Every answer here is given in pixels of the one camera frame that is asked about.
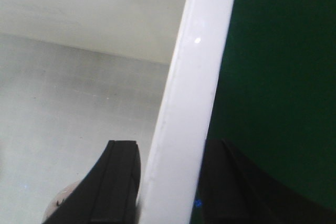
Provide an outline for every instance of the gray floor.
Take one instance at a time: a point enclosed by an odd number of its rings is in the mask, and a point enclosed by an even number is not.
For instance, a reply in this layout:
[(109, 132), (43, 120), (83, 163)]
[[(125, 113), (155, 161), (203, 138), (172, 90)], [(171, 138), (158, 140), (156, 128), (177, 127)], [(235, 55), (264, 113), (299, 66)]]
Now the gray floor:
[(168, 66), (0, 35), (0, 223), (37, 224), (108, 140), (146, 164)]

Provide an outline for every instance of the white door frame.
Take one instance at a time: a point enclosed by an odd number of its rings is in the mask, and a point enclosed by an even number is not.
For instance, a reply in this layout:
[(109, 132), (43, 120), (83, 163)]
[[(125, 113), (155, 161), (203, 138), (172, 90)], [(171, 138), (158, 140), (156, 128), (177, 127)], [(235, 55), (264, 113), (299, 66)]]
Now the white door frame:
[(139, 224), (188, 224), (233, 0), (186, 0), (139, 194)]

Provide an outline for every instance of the green wall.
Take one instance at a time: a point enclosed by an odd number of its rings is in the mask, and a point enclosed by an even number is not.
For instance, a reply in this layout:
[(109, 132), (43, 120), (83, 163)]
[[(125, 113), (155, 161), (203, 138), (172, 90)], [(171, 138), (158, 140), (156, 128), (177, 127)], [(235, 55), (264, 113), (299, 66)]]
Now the green wall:
[(235, 0), (208, 137), (336, 209), (336, 0)]

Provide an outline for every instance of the blue light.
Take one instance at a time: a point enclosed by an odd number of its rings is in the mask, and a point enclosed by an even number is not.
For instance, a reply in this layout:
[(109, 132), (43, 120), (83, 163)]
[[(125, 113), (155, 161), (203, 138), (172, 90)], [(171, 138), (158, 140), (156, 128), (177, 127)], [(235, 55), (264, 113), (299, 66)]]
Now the blue light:
[(195, 207), (199, 208), (202, 206), (202, 201), (200, 199), (195, 200)]

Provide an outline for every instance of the black plastic piece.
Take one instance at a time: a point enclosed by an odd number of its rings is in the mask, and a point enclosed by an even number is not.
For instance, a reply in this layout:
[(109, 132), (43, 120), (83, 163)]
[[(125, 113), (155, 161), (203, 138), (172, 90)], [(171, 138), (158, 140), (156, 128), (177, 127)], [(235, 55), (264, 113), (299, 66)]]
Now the black plastic piece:
[(44, 224), (133, 224), (140, 183), (135, 141), (109, 141), (99, 160)]
[(231, 142), (207, 140), (198, 191), (206, 224), (335, 224), (336, 212), (270, 177)]

